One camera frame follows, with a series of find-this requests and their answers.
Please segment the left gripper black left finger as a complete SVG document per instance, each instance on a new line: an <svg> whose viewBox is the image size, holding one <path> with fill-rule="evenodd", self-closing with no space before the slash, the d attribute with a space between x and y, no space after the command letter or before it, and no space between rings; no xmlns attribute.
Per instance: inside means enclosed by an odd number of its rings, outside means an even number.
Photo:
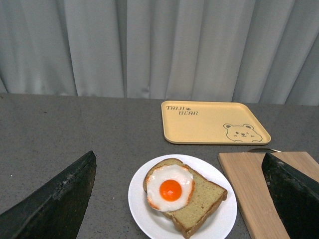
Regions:
<svg viewBox="0 0 319 239"><path fill-rule="evenodd" d="M75 239L96 175L89 151L0 216L2 239Z"/></svg>

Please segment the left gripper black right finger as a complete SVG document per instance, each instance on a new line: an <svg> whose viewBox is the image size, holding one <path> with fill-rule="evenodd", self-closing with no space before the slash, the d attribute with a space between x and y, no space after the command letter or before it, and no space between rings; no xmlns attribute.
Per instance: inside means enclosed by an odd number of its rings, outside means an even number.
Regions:
<svg viewBox="0 0 319 239"><path fill-rule="evenodd" d="M319 183L266 153L262 172L276 211L292 239L319 237Z"/></svg>

